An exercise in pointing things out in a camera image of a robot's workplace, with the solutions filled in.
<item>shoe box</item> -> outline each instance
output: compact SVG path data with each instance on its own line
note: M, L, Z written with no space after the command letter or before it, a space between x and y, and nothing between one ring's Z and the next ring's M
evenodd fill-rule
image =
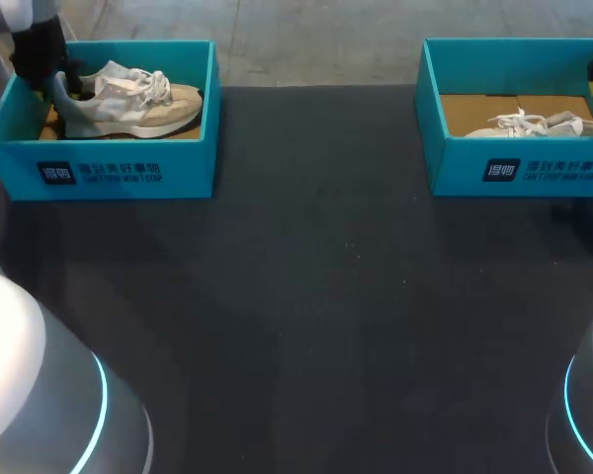
M59 140L49 99L11 78L0 101L0 180L13 200L209 198L221 89L210 41L78 41L69 55L83 75L109 60L160 70L204 91L202 121L167 138Z
M593 197L593 137L466 138L499 115L593 119L593 39L426 39L415 91L435 196Z

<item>beige sneaker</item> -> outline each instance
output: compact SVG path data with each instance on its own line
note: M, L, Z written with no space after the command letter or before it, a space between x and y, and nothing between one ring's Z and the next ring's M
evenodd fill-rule
M555 116L527 116L522 109L509 116L498 116L494 128L482 128L466 135L467 138L512 138L532 136L593 136L593 121L583 120L571 112Z
M94 97L77 101L68 95L66 76L58 72L53 101L66 122L67 138L94 138L128 133L158 138L192 122L202 111L201 91L170 84L165 75L108 63L93 76L82 77L84 92Z

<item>brown cardboard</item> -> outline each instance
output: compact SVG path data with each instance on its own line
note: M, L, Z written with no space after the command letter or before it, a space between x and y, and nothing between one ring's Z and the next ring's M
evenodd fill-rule
M448 130L452 136L466 136L480 128L492 127L488 119L516 114L516 96L441 96Z
M55 111L54 107L50 108L48 112L48 117L46 118L46 123L42 129L42 133L40 134L40 140L42 141L55 141L58 139L58 131L60 130L59 124L59 116ZM167 136L162 138L163 140L197 140L200 139L200 131L201 128L198 125L196 128L192 130L185 130L182 133L178 133L176 135ZM101 138L96 138L100 140L136 140L135 137L128 135L128 134L117 134L117 135L109 135L103 136Z
M593 119L583 97L443 95L440 98L452 136L466 136L480 128L492 128L496 124L488 119L517 114L519 107L532 116L550 117L570 111L583 119Z

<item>blue light ring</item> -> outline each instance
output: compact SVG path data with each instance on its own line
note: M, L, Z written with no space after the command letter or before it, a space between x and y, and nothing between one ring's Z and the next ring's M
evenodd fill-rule
M90 459L90 456L95 450L95 447L97 447L97 442L99 442L99 438L101 437L103 425L106 421L106 414L108 413L108 380L106 379L106 372L104 371L103 366L97 357L94 354L92 354L92 356L95 358L95 362L97 362L97 366L99 367L99 373L101 374L101 386L103 392L103 396L101 397L101 410L99 412L99 420L97 421L97 426L95 427L95 431L92 434L92 438L86 446L86 450L83 451L83 454L79 458L79 461L77 461L75 467L73 467L70 471L70 474L79 474L88 462L88 459Z
M573 366L574 360L575 360L575 357L571 360L571 363L569 364L569 368L566 370L566 375L564 376L564 407L566 408L566 416L568 417L569 423L571 424L571 427L573 428L573 433L575 434L575 437L577 438L578 442L582 445L582 448L584 449L584 451L589 455L589 457L593 461L593 451L591 451L589 446L587 446L586 442L582 438L582 435L577 430L577 426L575 425L575 422L573 422L573 416L571 415L571 409L569 408L569 396L568 396L569 372L571 371L571 367Z

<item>shoelace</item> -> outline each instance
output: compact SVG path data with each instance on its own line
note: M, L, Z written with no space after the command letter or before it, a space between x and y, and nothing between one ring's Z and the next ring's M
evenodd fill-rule
M167 102L171 99L171 84L162 71L150 73L142 69L131 69L130 72L138 75L138 79L136 79L138 89L127 94L129 96L143 94L144 99L140 104L141 107L148 102Z
M547 123L542 116L526 116L525 111L519 107L517 114L497 116L488 121L498 120L498 127L507 129L508 136L530 136L532 134L547 135Z

